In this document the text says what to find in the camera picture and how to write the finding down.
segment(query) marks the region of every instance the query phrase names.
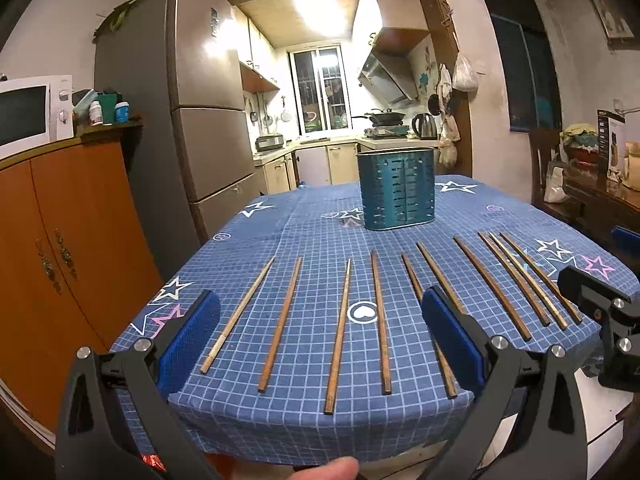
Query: blue gripper pad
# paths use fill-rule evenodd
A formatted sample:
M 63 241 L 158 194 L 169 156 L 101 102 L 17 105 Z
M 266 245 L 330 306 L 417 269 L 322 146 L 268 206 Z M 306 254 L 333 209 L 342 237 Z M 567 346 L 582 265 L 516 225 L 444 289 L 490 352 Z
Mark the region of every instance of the blue gripper pad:
M 640 234 L 618 226 L 611 232 L 611 237 L 621 251 L 640 257 Z
M 452 313 L 455 308 L 434 287 L 428 288 L 420 302 L 422 318 L 429 327 L 449 362 L 458 384 L 476 396 L 484 389 L 484 361 L 482 355 Z
M 164 400 L 184 386 L 220 321 L 220 298 L 213 292 L 192 308 L 195 310 L 185 314 L 189 319 L 158 360 L 156 385 Z

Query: heart in circle print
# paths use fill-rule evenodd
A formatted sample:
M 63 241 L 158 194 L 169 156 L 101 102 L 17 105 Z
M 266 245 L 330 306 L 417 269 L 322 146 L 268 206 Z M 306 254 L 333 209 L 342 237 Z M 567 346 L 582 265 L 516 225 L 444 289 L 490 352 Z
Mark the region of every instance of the heart in circle print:
M 374 323 L 378 319 L 376 304 L 371 301 L 359 301 L 352 304 L 347 310 L 349 320 L 360 325 Z

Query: tablecloth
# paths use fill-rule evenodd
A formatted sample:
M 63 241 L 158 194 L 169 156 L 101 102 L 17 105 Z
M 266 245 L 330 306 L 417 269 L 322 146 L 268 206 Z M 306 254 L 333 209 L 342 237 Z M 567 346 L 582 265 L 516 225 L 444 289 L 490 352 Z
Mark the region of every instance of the tablecloth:
M 250 460 L 314 465 L 337 456 L 379 460 L 457 431 L 472 394 L 446 397 L 433 345 L 400 259 L 406 253 L 424 288 L 436 279 L 418 252 L 422 242 L 468 312 L 490 334 L 518 348 L 560 343 L 576 366 L 598 344 L 597 325 L 567 320 L 544 328 L 513 280 L 476 232 L 507 232 L 552 279 L 574 265 L 627 294 L 636 277 L 615 257 L 532 206 L 464 176 L 436 178 L 435 221 L 373 232 L 362 225 L 358 184 L 299 189 L 248 204 L 184 265 L 114 343 L 128 348 L 181 316 L 203 288 L 219 295 L 222 317 L 184 387 L 169 397 L 197 445 Z M 498 281 L 533 338 L 525 342 L 482 277 L 452 240 L 461 237 Z M 380 260 L 392 394 L 383 396 L 370 251 Z M 273 267 L 206 375 L 199 367 L 265 263 Z M 258 379 L 297 257 L 303 257 L 268 389 Z M 347 258 L 352 258 L 349 316 L 334 415 L 324 415 L 329 366 Z M 128 396 L 122 405 L 139 448 L 153 449 Z

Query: white bottle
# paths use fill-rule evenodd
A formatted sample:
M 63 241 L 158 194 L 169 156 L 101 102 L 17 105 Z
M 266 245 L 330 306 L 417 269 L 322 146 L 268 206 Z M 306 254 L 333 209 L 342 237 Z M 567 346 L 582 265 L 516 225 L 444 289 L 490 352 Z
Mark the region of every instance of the white bottle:
M 89 106 L 89 120 L 91 121 L 91 126 L 102 124 L 102 107 L 98 101 L 94 101 Z

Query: pink star print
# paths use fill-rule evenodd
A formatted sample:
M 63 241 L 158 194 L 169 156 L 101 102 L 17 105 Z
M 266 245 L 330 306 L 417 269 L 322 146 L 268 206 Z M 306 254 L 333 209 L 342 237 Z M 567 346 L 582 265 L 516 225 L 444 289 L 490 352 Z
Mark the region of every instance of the pink star print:
M 600 274 L 602 274 L 604 276 L 605 280 L 609 279 L 609 276 L 607 275 L 607 272 L 609 272 L 610 270 L 616 270 L 613 267 L 609 267 L 607 264 L 602 262 L 602 258 L 600 256 L 596 256 L 595 258 L 591 259 L 591 258 L 587 258 L 586 256 L 584 256 L 583 254 L 581 255 L 584 258 L 584 261 L 588 264 L 584 270 L 594 270 L 595 272 L 599 272 Z
M 151 336 L 151 339 L 155 338 L 160 333 L 160 330 L 164 326 L 164 322 L 165 321 L 169 321 L 170 319 L 172 319 L 174 317 L 180 317 L 180 305 L 179 304 L 174 306 L 174 309 L 167 316 L 152 317 L 151 318 L 152 321 L 155 321 L 156 323 L 158 323 L 158 329 Z

